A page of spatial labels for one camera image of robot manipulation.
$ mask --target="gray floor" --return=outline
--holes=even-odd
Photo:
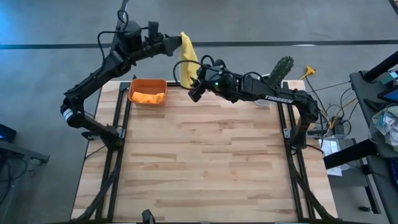
[[[0,44],[91,44],[102,30],[112,30],[121,0],[0,1]],[[158,20],[160,31],[185,31],[194,41],[233,40],[374,40],[396,39],[398,16],[387,0],[355,1],[131,1],[130,18],[145,25]],[[104,37],[104,42],[111,37]],[[287,77],[302,76],[306,65],[317,70],[314,88],[348,81],[348,75],[372,66],[395,52],[396,45],[313,47],[197,48],[197,55],[222,58],[236,72],[269,73],[285,55],[295,59]],[[172,79],[178,60],[158,56],[140,61],[120,80],[132,75]],[[0,50],[0,123],[18,130],[16,143],[50,154],[46,167],[27,178],[15,223],[68,220],[80,178],[87,142],[82,130],[69,128],[59,113],[63,92],[100,66],[98,49]],[[349,84],[318,94],[325,106],[337,103]],[[95,111],[98,93],[86,100]],[[362,141],[367,126],[357,107],[350,137]],[[357,211],[368,205],[363,189],[333,187],[338,214],[344,220],[386,223],[384,215]]]

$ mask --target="table leg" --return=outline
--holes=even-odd
[[[367,139],[340,152],[325,156],[323,161],[325,162],[326,169],[331,169],[370,155],[377,155],[377,149],[374,143]]]

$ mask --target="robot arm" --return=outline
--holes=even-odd
[[[172,56],[173,51],[182,43],[181,37],[163,35],[158,32],[158,26],[157,22],[149,22],[148,27],[141,28],[134,21],[129,21],[123,30],[118,28],[117,44],[104,59],[101,68],[64,93],[61,114],[69,126],[86,128],[107,139],[118,140],[119,134],[114,127],[103,126],[85,115],[84,100],[110,79],[120,77],[130,71],[131,65],[136,65],[138,60],[158,54]],[[148,29],[149,33],[144,41],[141,37],[143,29]]]
[[[291,146],[303,149],[306,148],[308,127],[318,119],[318,107],[317,102],[307,92],[280,87],[282,79],[292,66],[293,59],[285,57],[268,77],[261,77],[258,73],[238,75],[230,72],[219,59],[213,65],[202,65],[197,70],[197,79],[194,80],[193,88],[188,94],[194,102],[208,90],[232,103],[238,100],[263,99],[294,105],[300,113],[300,119],[297,126],[291,130]]]

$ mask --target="black cable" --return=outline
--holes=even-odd
[[[30,170],[26,170],[27,172],[29,172],[29,176],[30,178],[33,178],[36,175],[36,169],[39,168],[42,165],[47,164],[46,162],[41,162],[39,164],[37,164],[33,169]]]
[[[308,80],[308,77],[305,77],[305,80],[307,81],[308,85],[310,86],[312,92],[314,92],[315,96],[318,98],[319,103],[321,104],[321,107],[322,107],[323,111],[326,113],[326,109],[325,109],[325,107],[323,106],[322,100],[321,100],[321,98],[319,98],[318,94],[317,94],[316,91],[313,89],[313,87],[312,87],[312,85],[311,85],[311,83],[310,83],[310,80]],[[318,113],[320,114],[321,128],[323,129],[323,122],[322,122],[322,114],[321,114],[321,111],[318,110]],[[321,147],[323,146],[323,134],[321,134],[321,144],[320,144],[320,145],[321,145]]]
[[[357,168],[357,169],[362,170],[362,168],[360,168],[360,167],[351,165],[351,164],[349,164],[349,163],[346,163],[346,164],[349,165],[349,166],[351,166],[351,167],[354,167],[354,168]],[[381,177],[384,177],[384,178],[387,178],[387,179],[391,180],[390,177],[386,177],[385,175],[379,174],[378,172],[374,172],[374,171],[371,171],[371,170],[370,170],[370,172],[371,172],[371,174],[376,174],[376,175],[379,175],[379,176],[381,176]]]
[[[344,108],[343,108],[343,96],[344,96],[344,94],[346,94],[346,92],[347,92],[348,90],[350,90],[350,89],[352,89],[352,87],[349,87],[346,91],[344,91],[343,94],[341,94],[341,97],[340,97],[340,106],[341,106],[341,111],[343,112],[343,115],[341,116],[342,118],[343,118],[344,115],[345,115]]]
[[[348,118],[346,121],[349,121],[349,120],[351,119],[351,117],[352,117],[352,115],[353,115],[353,113],[354,113],[355,107],[356,107],[356,105],[358,105],[358,103],[359,103],[359,102],[356,102],[356,104],[355,104],[353,110],[352,110],[351,113],[349,114],[349,118]]]
[[[124,21],[124,20],[120,17],[120,12],[123,12],[123,14],[126,16],[126,21]],[[120,21],[121,23],[124,24],[124,27],[123,27],[122,30],[123,30],[123,31],[126,30],[127,26],[129,25],[129,14],[128,14],[125,10],[119,9],[119,10],[118,10],[118,19],[119,19],[119,21]]]
[[[348,124],[349,124],[349,130],[348,130],[348,132],[347,132],[347,134],[345,134],[346,136],[347,135],[349,135],[350,133],[351,133],[351,128],[353,127],[352,125],[351,125],[351,122],[350,121],[346,121]]]
[[[7,161],[6,165],[7,165],[7,169],[8,169],[8,180],[7,180],[8,184],[7,184],[7,190],[3,193],[2,197],[1,197],[0,205],[4,202],[4,200],[6,199],[9,191],[11,190],[11,181],[12,181],[11,179],[12,179],[12,177],[11,177],[11,165],[10,165],[9,161]]]
[[[206,65],[204,65],[204,64],[202,64],[202,63],[199,63],[199,62],[197,62],[197,61],[195,61],[195,60],[181,60],[181,61],[177,62],[177,63],[174,65],[174,67],[173,67],[173,78],[174,78],[174,81],[176,82],[176,84],[178,84],[178,85],[179,85],[181,88],[183,88],[184,90],[191,90],[192,88],[187,88],[187,87],[184,87],[184,86],[181,85],[181,83],[177,80],[177,75],[175,74],[175,69],[176,69],[177,66],[180,65],[181,63],[187,63],[187,62],[195,63],[195,64],[197,64],[197,65],[206,67],[206,69],[209,69],[210,71],[221,72],[221,70],[217,70],[217,69],[214,69],[214,68],[210,68],[209,66],[206,66]]]
[[[246,77],[246,76],[252,75],[252,74],[253,74],[253,75],[257,75],[257,76],[260,78],[260,80],[268,86],[268,88],[270,88],[270,89],[273,90],[273,91],[276,91],[275,89],[273,89],[273,88],[267,83],[267,80],[266,80],[262,75],[258,74],[257,72],[247,72],[247,73],[243,74],[243,77]]]
[[[102,69],[104,69],[104,66],[105,66],[105,53],[104,53],[104,49],[103,49],[101,41],[100,41],[100,37],[103,34],[118,34],[118,33],[122,33],[122,32],[120,32],[120,31],[102,31],[97,35],[97,42],[98,42],[99,50],[101,51],[101,55],[102,55],[102,64],[98,70],[98,73],[101,73]]]
[[[352,91],[350,94],[348,94],[346,97],[344,97],[343,101],[345,101],[345,99],[347,99],[349,96],[351,96],[353,93],[355,93],[355,91]]]
[[[336,105],[336,104],[332,104],[332,105],[330,105],[330,106],[328,106],[328,108],[326,109],[326,113],[328,113],[328,111],[329,111],[329,109],[332,107],[332,106],[337,106],[338,108],[340,108],[341,109],[341,107],[339,106],[339,105]]]
[[[7,180],[0,180],[0,182],[7,182],[7,181],[16,180],[16,179],[20,178],[22,175],[24,175],[25,172],[26,172],[26,170],[27,170],[27,163],[26,163],[26,161],[25,161],[23,158],[20,158],[20,157],[18,157],[18,156],[14,156],[14,155],[12,155],[12,157],[18,158],[18,159],[20,159],[22,162],[24,162],[24,164],[25,164],[24,170],[23,170],[19,175],[17,175],[16,177],[11,177],[11,179],[7,179]]]
[[[320,148],[318,148],[318,147],[315,147],[315,146],[311,146],[311,145],[309,145],[309,144],[307,144],[306,146],[307,146],[307,147],[311,147],[311,148],[313,148],[313,149],[316,149],[316,150],[322,152],[322,155],[323,155],[322,149],[320,149]]]
[[[210,55],[204,55],[204,56],[202,56],[202,58],[200,59],[200,63],[203,64],[203,62],[205,61],[206,58],[210,59],[211,64],[214,65],[214,59],[213,59],[213,57],[211,57]]]
[[[103,147],[101,147],[101,148],[95,150],[94,152],[88,154],[88,155],[85,157],[85,160],[86,160],[87,158],[89,158],[90,156],[92,156],[94,153],[98,152],[99,150],[101,150],[101,149],[103,149],[103,148],[105,148],[105,147],[106,147],[106,146],[103,146]]]
[[[317,90],[314,90],[314,91],[326,90],[326,89],[328,89],[328,88],[332,88],[332,87],[339,86],[339,85],[342,85],[342,84],[346,84],[346,83],[349,83],[349,82],[351,82],[351,81],[339,83],[339,84],[336,84],[336,85],[327,86],[327,87],[320,88],[320,89],[317,89]]]
[[[121,17],[120,17],[120,12],[123,12],[124,15],[126,16],[126,21],[124,21]],[[123,33],[127,26],[129,25],[129,14],[125,11],[125,10],[118,10],[118,19],[124,24],[124,27],[120,30],[120,31],[102,31],[97,35],[97,42],[98,42],[98,46],[99,46],[99,50],[101,51],[101,55],[102,55],[102,64],[101,67],[98,70],[98,73],[102,72],[102,70],[104,69],[105,66],[105,53],[104,53],[104,49],[102,47],[101,41],[100,41],[100,37],[103,34],[120,34]]]

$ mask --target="wooden table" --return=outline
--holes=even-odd
[[[289,81],[289,87],[304,89],[304,83]],[[102,88],[97,121],[112,123],[118,89],[119,82]],[[176,87],[167,94],[164,107],[131,106],[114,221],[141,222],[145,209],[158,222],[297,220],[276,104],[232,104],[212,93],[194,103]],[[90,142],[87,153],[102,145]],[[336,217],[322,154],[307,148],[303,156],[312,192]],[[85,161],[72,218],[98,193],[105,157],[103,149]]]

